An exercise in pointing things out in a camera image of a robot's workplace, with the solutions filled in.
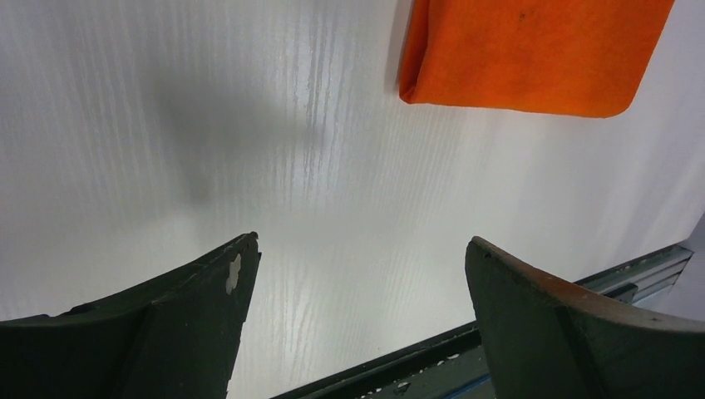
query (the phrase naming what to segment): dark green plastic part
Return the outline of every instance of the dark green plastic part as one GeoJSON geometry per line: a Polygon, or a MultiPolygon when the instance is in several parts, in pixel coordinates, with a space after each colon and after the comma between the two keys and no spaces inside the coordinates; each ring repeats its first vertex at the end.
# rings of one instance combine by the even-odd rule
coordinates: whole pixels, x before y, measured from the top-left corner
{"type": "Polygon", "coordinates": [[[606,298],[478,237],[466,274],[496,397],[703,397],[705,323],[606,298]]]}
{"type": "Polygon", "coordinates": [[[0,397],[225,398],[260,255],[243,234],[60,316],[0,323],[0,397]]]}

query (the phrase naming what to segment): orange towel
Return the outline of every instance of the orange towel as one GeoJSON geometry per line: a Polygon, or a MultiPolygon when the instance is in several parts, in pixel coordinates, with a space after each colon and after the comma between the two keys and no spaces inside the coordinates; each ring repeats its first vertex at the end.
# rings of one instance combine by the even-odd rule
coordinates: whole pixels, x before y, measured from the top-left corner
{"type": "Polygon", "coordinates": [[[410,104],[577,116],[629,107],[673,0],[416,0],[410,104]]]}

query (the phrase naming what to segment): white paint chip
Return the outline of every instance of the white paint chip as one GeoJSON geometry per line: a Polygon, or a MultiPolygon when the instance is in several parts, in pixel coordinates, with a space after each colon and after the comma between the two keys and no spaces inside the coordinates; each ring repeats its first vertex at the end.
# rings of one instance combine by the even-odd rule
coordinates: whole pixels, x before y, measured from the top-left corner
{"type": "Polygon", "coordinates": [[[230,262],[230,276],[225,280],[225,293],[230,295],[233,289],[238,286],[238,275],[240,273],[240,254],[235,260],[230,262]]]}

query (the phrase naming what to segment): blue strip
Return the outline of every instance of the blue strip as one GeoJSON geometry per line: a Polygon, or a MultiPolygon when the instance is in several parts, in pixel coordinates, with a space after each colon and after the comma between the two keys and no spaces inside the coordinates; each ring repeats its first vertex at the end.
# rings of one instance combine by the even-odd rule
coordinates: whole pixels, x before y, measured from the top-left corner
{"type": "Polygon", "coordinates": [[[448,395],[447,397],[444,397],[443,399],[453,399],[455,397],[459,397],[465,392],[472,391],[473,389],[479,387],[485,382],[488,382],[490,380],[490,374],[487,374],[486,376],[480,377],[476,379],[475,381],[465,385],[463,388],[453,392],[452,394],[448,395]]]}

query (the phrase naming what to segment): wood grain texture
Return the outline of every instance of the wood grain texture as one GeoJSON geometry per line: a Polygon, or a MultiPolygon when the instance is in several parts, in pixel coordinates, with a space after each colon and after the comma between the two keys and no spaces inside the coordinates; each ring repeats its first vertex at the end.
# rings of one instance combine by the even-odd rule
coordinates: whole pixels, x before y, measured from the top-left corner
{"type": "Polygon", "coordinates": [[[568,280],[688,237],[705,4],[603,121],[403,104],[410,5],[0,3],[0,318],[257,230],[230,392],[270,397],[469,321],[473,235],[568,280]]]}

